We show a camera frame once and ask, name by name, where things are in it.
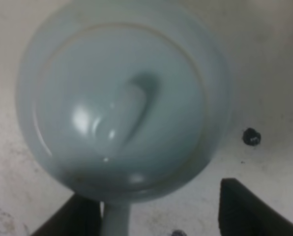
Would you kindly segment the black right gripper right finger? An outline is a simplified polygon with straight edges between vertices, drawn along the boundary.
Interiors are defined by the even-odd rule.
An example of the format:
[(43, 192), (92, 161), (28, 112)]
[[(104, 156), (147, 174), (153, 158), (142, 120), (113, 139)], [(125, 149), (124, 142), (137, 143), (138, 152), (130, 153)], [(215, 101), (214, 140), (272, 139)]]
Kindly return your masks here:
[(218, 227), (222, 236), (293, 236), (293, 223), (235, 178), (221, 180)]

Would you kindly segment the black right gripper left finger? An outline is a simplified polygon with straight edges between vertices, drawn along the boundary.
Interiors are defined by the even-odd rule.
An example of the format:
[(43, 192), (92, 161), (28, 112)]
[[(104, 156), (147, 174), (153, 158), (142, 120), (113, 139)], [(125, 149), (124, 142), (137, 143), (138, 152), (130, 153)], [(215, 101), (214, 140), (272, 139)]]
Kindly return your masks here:
[(100, 203), (74, 194), (33, 236), (98, 236)]

